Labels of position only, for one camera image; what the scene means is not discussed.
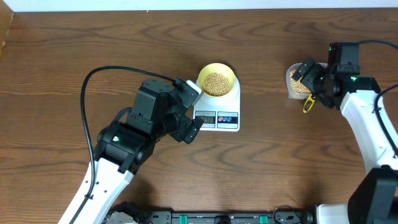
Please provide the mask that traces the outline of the yellow measuring scoop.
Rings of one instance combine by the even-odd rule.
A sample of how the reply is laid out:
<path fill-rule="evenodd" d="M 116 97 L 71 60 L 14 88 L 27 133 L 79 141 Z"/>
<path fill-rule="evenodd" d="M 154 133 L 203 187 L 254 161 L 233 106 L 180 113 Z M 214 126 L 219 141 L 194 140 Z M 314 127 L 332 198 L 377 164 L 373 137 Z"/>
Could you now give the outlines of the yellow measuring scoop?
<path fill-rule="evenodd" d="M 311 110 L 312 106 L 315 104 L 315 102 L 316 102 L 316 96 L 310 94 L 304 103 L 303 112 L 308 113 Z"/>

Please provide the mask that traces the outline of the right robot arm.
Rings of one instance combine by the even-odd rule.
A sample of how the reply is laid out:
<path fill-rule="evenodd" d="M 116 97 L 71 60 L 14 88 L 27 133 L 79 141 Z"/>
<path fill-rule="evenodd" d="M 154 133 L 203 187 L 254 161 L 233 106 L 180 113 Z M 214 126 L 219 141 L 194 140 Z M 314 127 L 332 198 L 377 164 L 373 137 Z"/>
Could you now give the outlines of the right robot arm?
<path fill-rule="evenodd" d="M 287 75 L 291 98 L 298 98 L 291 83 L 299 82 L 310 94 L 303 112 L 316 101 L 336 108 L 349 123 L 366 176 L 346 203 L 314 205 L 298 216 L 300 223 L 397 223 L 397 132 L 383 103 L 385 91 L 373 77 L 362 76 L 361 42 L 333 42 L 327 63 L 307 60 L 292 65 Z"/>

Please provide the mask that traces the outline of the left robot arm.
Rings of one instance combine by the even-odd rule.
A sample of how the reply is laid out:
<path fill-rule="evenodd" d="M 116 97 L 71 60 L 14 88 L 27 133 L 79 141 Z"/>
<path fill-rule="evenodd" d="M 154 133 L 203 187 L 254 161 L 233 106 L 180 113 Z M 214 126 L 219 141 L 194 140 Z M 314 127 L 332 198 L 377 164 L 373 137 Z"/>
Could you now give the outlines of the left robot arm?
<path fill-rule="evenodd" d="M 186 112 L 202 94 L 191 80 L 144 80 L 133 106 L 122 109 L 99 133 L 94 160 L 60 223 L 102 223 L 162 137 L 190 144 L 203 120 L 190 119 Z"/>

